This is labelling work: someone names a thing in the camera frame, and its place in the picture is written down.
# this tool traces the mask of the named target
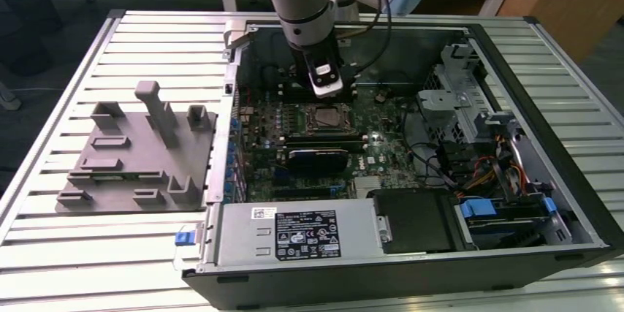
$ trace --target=power supply label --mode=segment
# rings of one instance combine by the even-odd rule
[[[340,257],[334,210],[276,213],[275,229],[275,257],[280,261]]]

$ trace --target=blue drive latch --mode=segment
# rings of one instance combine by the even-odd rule
[[[554,199],[550,197],[544,197],[543,202],[544,202],[546,209],[548,210],[548,213],[551,215],[555,214],[558,211],[558,205],[555,205]]]
[[[496,216],[496,209],[490,199],[470,199],[459,206],[464,218]]]

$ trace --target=slotted metal worktable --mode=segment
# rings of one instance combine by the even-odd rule
[[[55,213],[87,141],[98,101],[144,105],[139,80],[158,80],[163,101],[219,110],[230,69],[223,32],[231,19],[276,20],[271,14],[127,12],[98,34],[60,103],[0,201],[0,304],[3,311],[214,311],[175,271],[174,234],[203,212],[107,216]],[[399,21],[480,23],[502,51],[615,219],[624,224],[624,121],[540,25],[522,18],[410,17]],[[495,95],[506,106],[500,91]],[[192,264],[198,248],[178,257]],[[288,311],[622,311],[624,261],[552,275],[523,289],[371,302]]]

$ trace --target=red wire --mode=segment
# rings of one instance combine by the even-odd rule
[[[472,178],[475,178],[478,176],[479,165],[482,164],[482,162],[486,161],[486,160],[494,159],[494,158],[495,158],[494,156],[484,156],[484,157],[479,158],[478,162],[475,163],[475,173],[472,174]]]
[[[519,164],[516,164],[515,162],[511,163],[512,166],[518,167],[518,170],[519,170],[519,178],[520,178],[520,187],[522,187],[522,190],[524,193],[527,193],[527,173],[524,173],[524,169],[523,167],[520,167]]]

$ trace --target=motherboard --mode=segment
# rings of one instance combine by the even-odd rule
[[[388,89],[354,89],[351,102],[287,103],[243,94],[247,202],[351,199],[419,187],[403,138],[411,102]]]

